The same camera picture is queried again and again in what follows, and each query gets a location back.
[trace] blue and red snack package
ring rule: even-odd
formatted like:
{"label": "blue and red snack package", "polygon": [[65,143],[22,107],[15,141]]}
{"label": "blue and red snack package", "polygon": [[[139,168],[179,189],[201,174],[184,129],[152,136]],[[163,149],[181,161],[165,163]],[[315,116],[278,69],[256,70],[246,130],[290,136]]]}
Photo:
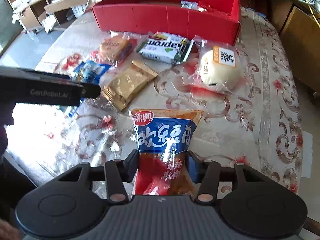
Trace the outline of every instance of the blue and red snack package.
{"label": "blue and red snack package", "polygon": [[131,111],[140,153],[135,195],[192,195],[184,151],[203,114],[201,110]]}

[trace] gold foil packet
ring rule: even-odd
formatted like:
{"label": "gold foil packet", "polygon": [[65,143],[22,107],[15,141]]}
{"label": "gold foil packet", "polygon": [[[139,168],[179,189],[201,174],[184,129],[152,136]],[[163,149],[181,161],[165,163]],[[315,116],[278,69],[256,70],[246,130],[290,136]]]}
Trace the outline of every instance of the gold foil packet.
{"label": "gold foil packet", "polygon": [[102,88],[101,93],[122,111],[157,76],[158,74],[142,61],[133,60],[132,64]]}

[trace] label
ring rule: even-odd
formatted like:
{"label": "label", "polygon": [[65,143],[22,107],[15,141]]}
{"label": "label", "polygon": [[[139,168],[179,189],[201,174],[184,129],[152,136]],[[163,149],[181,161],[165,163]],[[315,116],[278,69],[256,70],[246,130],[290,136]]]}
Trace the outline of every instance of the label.
{"label": "label", "polygon": [[236,67],[235,54],[232,50],[219,47],[219,53],[217,54],[217,52],[218,50],[216,49],[216,47],[214,47],[213,58],[215,62],[231,67]]}
{"label": "label", "polygon": [[139,152],[175,155],[186,151],[196,129],[192,120],[154,117],[150,111],[138,112],[132,118]]}

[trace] desk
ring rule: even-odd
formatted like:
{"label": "desk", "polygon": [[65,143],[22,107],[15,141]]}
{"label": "desk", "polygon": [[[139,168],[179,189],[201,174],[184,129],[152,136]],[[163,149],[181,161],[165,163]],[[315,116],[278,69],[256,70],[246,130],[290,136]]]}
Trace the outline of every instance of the desk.
{"label": "desk", "polygon": [[[245,85],[249,100],[190,90],[182,80],[197,62],[191,57],[185,65],[174,68],[145,60],[159,77],[141,91],[129,107],[204,109],[208,115],[193,133],[190,150],[223,166],[246,163],[295,192],[301,176],[302,131],[292,73],[274,27],[251,10],[242,8],[241,15],[242,28],[236,46],[249,63],[247,78],[253,80]],[[63,57],[76,52],[86,57],[99,47],[103,35],[92,12],[82,15],[49,48],[36,70],[53,71]],[[126,63],[136,56],[140,57],[132,54]],[[100,84],[108,78],[108,73],[103,75]],[[87,106],[79,111],[79,114],[108,114]],[[117,116],[124,131],[131,127],[127,111]],[[37,185],[82,161],[98,165],[94,157],[83,160],[73,153],[63,155],[59,138],[66,119],[61,111],[52,106],[18,104],[13,117],[15,125],[7,128],[8,152]],[[50,132],[55,133],[53,139],[45,135]],[[120,157],[124,159],[135,147],[135,143],[125,137]],[[110,151],[106,151],[106,155],[108,160],[115,158]],[[230,183],[221,183],[218,198],[227,194],[230,186]]]}

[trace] red box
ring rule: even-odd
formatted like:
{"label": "red box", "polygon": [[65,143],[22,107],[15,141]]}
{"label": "red box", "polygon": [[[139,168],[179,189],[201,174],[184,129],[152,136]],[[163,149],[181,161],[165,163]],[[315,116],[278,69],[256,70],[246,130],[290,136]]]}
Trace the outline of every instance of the red box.
{"label": "red box", "polygon": [[188,39],[199,35],[204,39],[235,44],[241,26],[239,0],[201,0],[215,9],[211,13],[181,8],[180,1],[103,0],[92,10],[103,31],[141,34],[161,31]]}

